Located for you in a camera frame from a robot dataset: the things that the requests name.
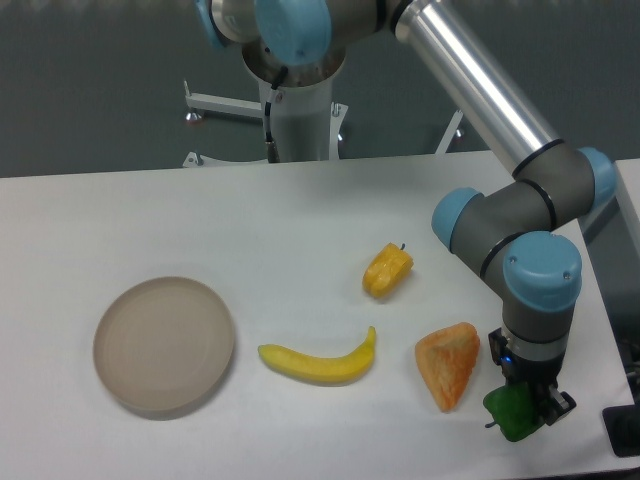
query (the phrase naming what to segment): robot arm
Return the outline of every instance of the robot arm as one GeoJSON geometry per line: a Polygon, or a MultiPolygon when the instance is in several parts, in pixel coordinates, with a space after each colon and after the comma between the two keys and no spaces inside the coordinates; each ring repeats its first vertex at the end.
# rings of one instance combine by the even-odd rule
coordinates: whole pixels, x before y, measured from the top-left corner
{"type": "Polygon", "coordinates": [[[294,69],[384,26],[416,50],[515,180],[487,197],[469,188],[451,192],[434,212],[434,232],[503,300],[503,325],[489,340],[507,383],[529,385],[547,424],[566,415],[575,402],[557,391],[556,378],[581,259],[571,242],[549,232],[609,200],[611,162],[594,149],[569,147],[448,0],[212,0],[206,14],[218,43],[260,38],[294,69]]]}

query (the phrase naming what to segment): green object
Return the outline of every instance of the green object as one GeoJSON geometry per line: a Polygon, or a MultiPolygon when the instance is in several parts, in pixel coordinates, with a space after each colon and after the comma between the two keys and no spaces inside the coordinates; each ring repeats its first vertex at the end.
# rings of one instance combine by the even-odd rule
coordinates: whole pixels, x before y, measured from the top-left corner
{"type": "Polygon", "coordinates": [[[510,442],[527,438],[544,423],[536,411],[526,383],[496,388],[484,397],[482,403],[510,442]]]}

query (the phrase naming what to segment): gray wall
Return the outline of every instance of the gray wall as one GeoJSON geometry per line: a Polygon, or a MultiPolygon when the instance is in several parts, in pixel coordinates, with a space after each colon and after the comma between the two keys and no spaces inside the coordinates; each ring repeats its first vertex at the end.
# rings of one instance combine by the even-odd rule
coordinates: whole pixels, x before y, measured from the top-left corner
{"type": "MultiPolygon", "coordinates": [[[[455,2],[564,138],[640,157],[640,2],[455,2]]],[[[0,176],[177,168],[189,151],[264,158],[256,123],[189,127],[192,91],[257,100],[239,51],[214,51],[189,0],[0,0],[0,176]]],[[[347,157],[433,152],[455,106],[388,33],[349,49],[335,99],[347,157]]],[[[472,129],[458,150],[486,148],[472,129]]],[[[616,208],[589,237],[623,334],[640,317],[640,263],[616,208]]]]}

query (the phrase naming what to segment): banana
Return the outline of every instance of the banana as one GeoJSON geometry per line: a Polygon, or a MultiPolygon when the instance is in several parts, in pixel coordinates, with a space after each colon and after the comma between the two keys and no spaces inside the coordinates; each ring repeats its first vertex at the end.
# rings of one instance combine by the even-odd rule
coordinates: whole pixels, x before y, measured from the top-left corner
{"type": "Polygon", "coordinates": [[[376,329],[369,327],[367,338],[343,357],[320,358],[295,352],[280,345],[260,345],[258,354],[276,372],[317,383],[342,383],[362,376],[375,357],[376,329]]]}

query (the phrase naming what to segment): beige plate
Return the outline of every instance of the beige plate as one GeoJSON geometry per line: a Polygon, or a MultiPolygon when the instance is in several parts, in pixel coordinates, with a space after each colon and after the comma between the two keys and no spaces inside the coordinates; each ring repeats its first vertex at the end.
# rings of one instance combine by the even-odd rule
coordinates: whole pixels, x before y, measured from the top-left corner
{"type": "Polygon", "coordinates": [[[231,315],[218,295],[186,278],[157,278],[109,307],[93,360],[102,383],[130,410],[176,418],[213,393],[233,344],[231,315]]]}

